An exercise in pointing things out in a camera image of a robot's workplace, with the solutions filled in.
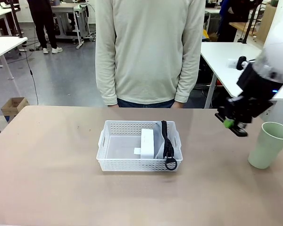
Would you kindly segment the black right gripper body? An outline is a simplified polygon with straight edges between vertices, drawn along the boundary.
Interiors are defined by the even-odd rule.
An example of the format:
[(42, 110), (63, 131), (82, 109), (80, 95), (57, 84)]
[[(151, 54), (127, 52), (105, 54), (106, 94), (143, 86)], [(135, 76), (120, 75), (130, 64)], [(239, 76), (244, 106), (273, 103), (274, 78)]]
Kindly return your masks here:
[(251, 123), (267, 108), (272, 106), (270, 101), (283, 86), (283, 83), (261, 77), (249, 63), (240, 75), (237, 85), (242, 93), (230, 98), (225, 104), (225, 117), (241, 123)]

